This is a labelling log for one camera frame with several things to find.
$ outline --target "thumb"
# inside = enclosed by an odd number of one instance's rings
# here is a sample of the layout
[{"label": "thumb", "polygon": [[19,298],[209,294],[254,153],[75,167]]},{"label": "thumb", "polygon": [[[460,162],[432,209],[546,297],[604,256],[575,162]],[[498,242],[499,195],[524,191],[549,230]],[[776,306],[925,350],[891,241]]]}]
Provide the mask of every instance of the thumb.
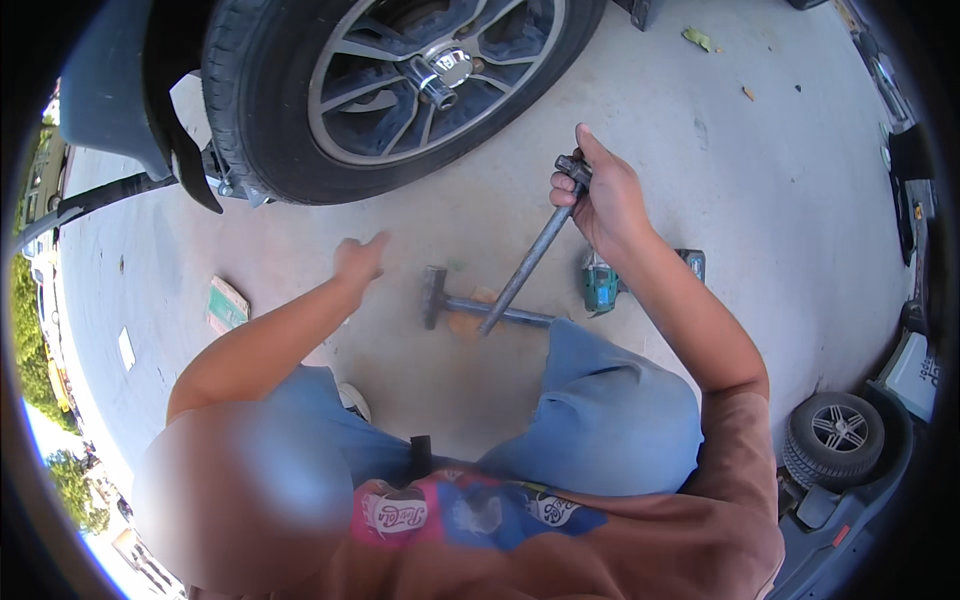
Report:
[{"label": "thumb", "polygon": [[597,141],[586,123],[577,125],[577,146],[584,153],[587,164],[596,167],[598,164],[613,160],[610,151],[603,147],[603,144]]}]

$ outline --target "tire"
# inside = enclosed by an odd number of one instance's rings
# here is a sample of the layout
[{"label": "tire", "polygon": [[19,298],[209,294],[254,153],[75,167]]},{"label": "tire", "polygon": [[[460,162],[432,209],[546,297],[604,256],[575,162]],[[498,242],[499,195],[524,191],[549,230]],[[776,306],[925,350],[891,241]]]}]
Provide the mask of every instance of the tire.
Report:
[{"label": "tire", "polygon": [[[866,431],[863,445],[856,449],[833,450],[817,437],[812,422],[831,406],[841,407],[846,414],[854,411],[863,417]],[[805,490],[817,484],[840,493],[869,477],[883,449],[883,435],[883,420],[870,402],[850,394],[818,394],[808,398],[790,416],[783,442],[783,462],[790,476]]]},{"label": "tire", "polygon": [[348,164],[321,150],[307,117],[313,69],[355,0],[222,0],[204,43],[204,102],[234,184],[294,204],[343,204],[417,180],[464,155],[556,82],[584,49],[606,3],[565,0],[559,38],[539,70],[493,113],[427,150],[386,165]]}]

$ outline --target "green power tool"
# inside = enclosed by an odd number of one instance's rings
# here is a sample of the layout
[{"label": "green power tool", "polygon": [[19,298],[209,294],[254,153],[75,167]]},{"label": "green power tool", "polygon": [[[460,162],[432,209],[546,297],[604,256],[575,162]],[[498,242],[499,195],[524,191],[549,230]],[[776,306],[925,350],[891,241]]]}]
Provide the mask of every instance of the green power tool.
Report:
[{"label": "green power tool", "polygon": [[[676,249],[690,271],[700,279],[707,280],[707,256],[702,250]],[[600,254],[591,248],[584,258],[584,308],[593,317],[605,315],[616,306],[616,295],[629,292],[626,284]]]}]

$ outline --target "tree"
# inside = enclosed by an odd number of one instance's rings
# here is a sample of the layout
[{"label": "tree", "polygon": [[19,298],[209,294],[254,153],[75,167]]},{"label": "tree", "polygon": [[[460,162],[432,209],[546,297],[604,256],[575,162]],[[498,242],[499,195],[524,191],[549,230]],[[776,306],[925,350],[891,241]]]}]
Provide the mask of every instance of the tree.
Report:
[{"label": "tree", "polygon": [[13,348],[23,399],[47,419],[80,435],[73,413],[64,413],[54,396],[40,318],[36,313],[36,283],[30,277],[30,262],[20,254],[13,257],[11,278]]},{"label": "tree", "polygon": [[47,469],[70,518],[81,533],[100,534],[110,524],[107,509],[94,508],[90,481],[84,477],[88,461],[78,459],[69,450],[57,450],[47,457]]}]

